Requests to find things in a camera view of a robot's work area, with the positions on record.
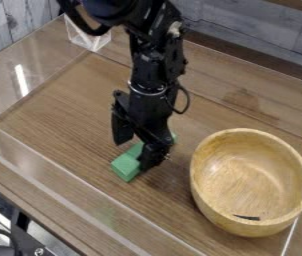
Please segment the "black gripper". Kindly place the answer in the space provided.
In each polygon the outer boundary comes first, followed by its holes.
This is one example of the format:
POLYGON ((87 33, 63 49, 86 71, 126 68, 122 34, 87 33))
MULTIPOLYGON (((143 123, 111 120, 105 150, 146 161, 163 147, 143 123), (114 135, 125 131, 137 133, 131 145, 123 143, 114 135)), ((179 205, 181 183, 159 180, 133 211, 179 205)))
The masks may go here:
POLYGON ((155 92, 146 92, 130 85, 130 92, 115 90, 113 93, 113 138, 117 145, 138 136, 145 142, 138 156, 139 169, 149 171, 166 160, 173 135, 169 118, 174 112, 177 84, 162 86, 155 92))

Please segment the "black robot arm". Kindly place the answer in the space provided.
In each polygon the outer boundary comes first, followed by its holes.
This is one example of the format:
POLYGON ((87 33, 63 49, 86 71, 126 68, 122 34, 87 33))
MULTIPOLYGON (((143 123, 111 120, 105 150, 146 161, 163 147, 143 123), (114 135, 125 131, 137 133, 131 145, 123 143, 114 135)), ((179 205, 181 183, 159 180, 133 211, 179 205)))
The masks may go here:
POLYGON ((114 141, 134 137, 143 142, 137 161, 142 170, 158 166, 174 145, 169 118, 186 89, 182 13, 170 0, 56 0, 64 14, 91 36, 122 26, 130 37, 133 73, 129 92, 114 92, 111 125, 114 141))

